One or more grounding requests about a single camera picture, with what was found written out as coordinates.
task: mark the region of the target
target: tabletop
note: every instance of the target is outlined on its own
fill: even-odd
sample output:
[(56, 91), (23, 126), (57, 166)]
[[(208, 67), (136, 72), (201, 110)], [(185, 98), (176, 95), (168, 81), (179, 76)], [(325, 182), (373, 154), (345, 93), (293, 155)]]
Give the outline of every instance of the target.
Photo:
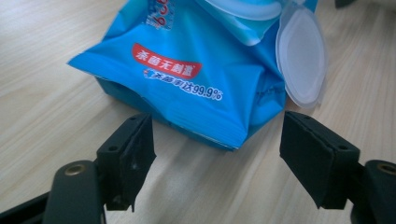
[[(106, 95), (66, 63), (98, 43), (124, 0), (3, 0), (0, 3), (0, 212), (50, 190), (61, 166), (95, 152), (139, 111)], [(322, 105), (286, 109), (317, 119), (361, 150), (360, 163), (396, 162), (396, 6), (320, 1), (329, 51)], [(156, 121), (157, 159), (135, 212), (108, 223), (350, 223), (317, 209), (279, 157), (284, 112), (242, 148), (227, 152)]]

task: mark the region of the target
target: blue package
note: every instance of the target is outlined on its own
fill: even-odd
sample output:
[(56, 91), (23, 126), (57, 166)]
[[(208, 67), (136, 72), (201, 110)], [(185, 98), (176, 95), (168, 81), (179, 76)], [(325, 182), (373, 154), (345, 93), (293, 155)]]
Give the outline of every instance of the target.
[(103, 41), (69, 64), (155, 119), (235, 150), (284, 108), (271, 24), (247, 46), (196, 1), (130, 0)]

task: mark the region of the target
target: wooden table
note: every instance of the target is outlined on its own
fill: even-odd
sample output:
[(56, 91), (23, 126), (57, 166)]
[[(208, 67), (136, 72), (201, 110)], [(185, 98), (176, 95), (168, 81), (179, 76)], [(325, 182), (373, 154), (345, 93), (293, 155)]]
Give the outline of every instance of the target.
[[(0, 3), (0, 212), (50, 190), (71, 161), (138, 113), (105, 95), (67, 61), (98, 43), (123, 0), (3, 0)], [(330, 58), (321, 106), (288, 110), (319, 120), (361, 149), (360, 162), (396, 162), (396, 13), (357, 1), (317, 10)], [(232, 153), (154, 122), (155, 150), (135, 213), (108, 223), (349, 223), (317, 209), (279, 158), (283, 113)]]

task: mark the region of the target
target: sealed package edge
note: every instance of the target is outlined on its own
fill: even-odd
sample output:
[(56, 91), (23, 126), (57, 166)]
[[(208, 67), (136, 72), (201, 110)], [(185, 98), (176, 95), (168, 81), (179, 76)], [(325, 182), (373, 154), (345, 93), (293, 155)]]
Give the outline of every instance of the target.
[[(210, 2), (130, 0), (103, 41), (69, 64), (96, 76), (106, 93), (188, 136), (240, 148), (284, 108), (276, 64), (280, 15), (262, 18), (264, 34), (250, 38), (230, 30), (224, 22), (232, 19), (219, 19), (216, 1)], [(249, 24), (251, 32), (256, 23)]]

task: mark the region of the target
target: red label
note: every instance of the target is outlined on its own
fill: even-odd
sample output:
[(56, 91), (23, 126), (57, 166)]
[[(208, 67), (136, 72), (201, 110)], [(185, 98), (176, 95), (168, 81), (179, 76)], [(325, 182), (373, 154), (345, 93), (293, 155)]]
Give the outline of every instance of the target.
[(185, 79), (196, 77), (202, 67), (200, 63), (183, 62), (164, 57), (137, 43), (132, 47), (132, 55), (139, 63), (150, 68)]

